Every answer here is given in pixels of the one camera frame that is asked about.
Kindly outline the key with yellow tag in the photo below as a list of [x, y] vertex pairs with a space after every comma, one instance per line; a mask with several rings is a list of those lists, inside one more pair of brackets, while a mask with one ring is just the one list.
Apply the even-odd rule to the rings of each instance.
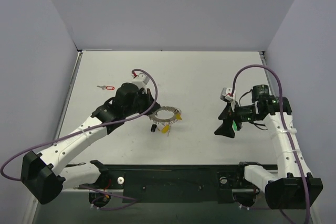
[[178, 113], [178, 114], [175, 115], [175, 119], [174, 119], [172, 122], [168, 123], [167, 125], [165, 125], [165, 126], [161, 129], [161, 133], [162, 133], [162, 134], [169, 134], [169, 132], [170, 132], [170, 130], [171, 130], [171, 125], [172, 125], [173, 123], [177, 122], [177, 121], [180, 121], [180, 120], [182, 120], [182, 117], [181, 117], [181, 114]]

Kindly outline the silver metal keyring disc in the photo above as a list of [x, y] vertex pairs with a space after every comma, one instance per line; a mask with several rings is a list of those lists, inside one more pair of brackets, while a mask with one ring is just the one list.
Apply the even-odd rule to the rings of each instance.
[[182, 111], [173, 106], [162, 106], [148, 117], [155, 124], [171, 125], [182, 120]]

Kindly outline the key with green tag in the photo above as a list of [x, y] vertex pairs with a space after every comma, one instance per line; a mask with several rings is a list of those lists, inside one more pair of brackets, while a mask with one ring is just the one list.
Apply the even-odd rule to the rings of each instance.
[[240, 131], [241, 130], [241, 125], [242, 123], [241, 122], [236, 122], [236, 121], [233, 121], [233, 129], [235, 130], [235, 131]]

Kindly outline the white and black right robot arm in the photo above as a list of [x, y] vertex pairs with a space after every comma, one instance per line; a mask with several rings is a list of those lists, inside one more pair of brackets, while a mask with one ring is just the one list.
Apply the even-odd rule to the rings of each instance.
[[266, 171], [255, 162], [241, 162], [243, 169], [235, 173], [241, 187], [250, 183], [260, 189], [271, 209], [305, 209], [311, 206], [323, 189], [320, 178], [313, 177], [306, 165], [293, 126], [292, 109], [286, 97], [269, 93], [267, 85], [251, 90], [252, 104], [241, 106], [231, 88], [223, 88], [220, 99], [226, 106], [219, 115], [222, 121], [215, 135], [234, 138], [244, 122], [262, 121], [274, 146], [277, 174]]

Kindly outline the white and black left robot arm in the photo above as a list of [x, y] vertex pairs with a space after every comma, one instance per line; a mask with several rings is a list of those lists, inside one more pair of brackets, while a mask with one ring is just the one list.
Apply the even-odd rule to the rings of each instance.
[[62, 192], [66, 183], [63, 169], [91, 144], [111, 134], [130, 116], [139, 118], [160, 108], [146, 84], [137, 80], [123, 83], [69, 138], [62, 137], [38, 154], [29, 151], [24, 155], [20, 180], [39, 203], [47, 204]]

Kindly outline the key with red tag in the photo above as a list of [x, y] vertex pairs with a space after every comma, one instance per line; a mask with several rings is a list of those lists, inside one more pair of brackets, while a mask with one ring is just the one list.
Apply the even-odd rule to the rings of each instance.
[[110, 91], [113, 91], [115, 89], [114, 86], [97, 86], [97, 87], [102, 90], [110, 90]]

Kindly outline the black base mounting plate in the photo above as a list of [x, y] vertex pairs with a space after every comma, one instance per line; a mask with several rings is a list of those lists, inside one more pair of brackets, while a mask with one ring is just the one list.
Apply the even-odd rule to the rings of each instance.
[[256, 202], [260, 190], [243, 180], [238, 165], [106, 165], [91, 162], [99, 177], [85, 185], [122, 190], [123, 202], [226, 204]]

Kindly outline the aluminium frame rail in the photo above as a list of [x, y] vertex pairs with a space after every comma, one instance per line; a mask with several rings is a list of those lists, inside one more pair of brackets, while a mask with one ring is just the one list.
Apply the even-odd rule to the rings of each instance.
[[42, 204], [53, 201], [64, 191], [83, 190], [88, 183], [81, 184], [66, 184], [66, 182], [51, 181], [51, 182], [33, 182], [27, 185], [29, 191]]

